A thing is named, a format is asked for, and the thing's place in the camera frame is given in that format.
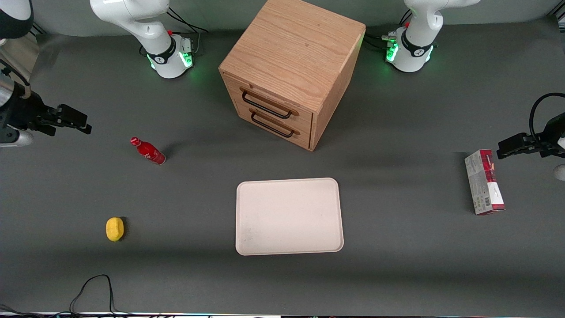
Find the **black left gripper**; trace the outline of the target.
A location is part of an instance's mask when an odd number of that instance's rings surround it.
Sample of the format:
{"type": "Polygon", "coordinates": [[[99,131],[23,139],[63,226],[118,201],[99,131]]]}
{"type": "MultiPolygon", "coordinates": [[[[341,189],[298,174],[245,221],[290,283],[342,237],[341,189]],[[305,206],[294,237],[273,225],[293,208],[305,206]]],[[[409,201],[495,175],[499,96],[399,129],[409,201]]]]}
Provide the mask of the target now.
{"type": "MultiPolygon", "coordinates": [[[[565,114],[561,113],[549,120],[540,133],[535,133],[534,116],[531,113],[528,120],[529,132],[533,138],[533,152],[539,153],[543,158],[548,156],[564,158],[565,114]]],[[[499,160],[512,155],[529,154],[530,135],[525,132],[518,133],[499,142],[498,147],[499,160]]]]}

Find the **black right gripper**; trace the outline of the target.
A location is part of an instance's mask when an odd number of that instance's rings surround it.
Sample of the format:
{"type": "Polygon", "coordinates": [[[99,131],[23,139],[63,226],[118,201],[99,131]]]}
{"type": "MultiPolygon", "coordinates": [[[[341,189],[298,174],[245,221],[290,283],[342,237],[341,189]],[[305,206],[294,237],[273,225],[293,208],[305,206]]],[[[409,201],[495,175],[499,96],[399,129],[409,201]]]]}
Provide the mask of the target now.
{"type": "Polygon", "coordinates": [[[31,92],[25,98],[26,87],[9,88],[6,98],[1,98],[1,135],[18,136],[19,131],[38,131],[48,136],[56,133],[55,121],[64,123],[68,128],[90,135],[92,127],[87,124],[87,115],[65,104],[57,109],[44,104],[38,94],[31,92]]]}

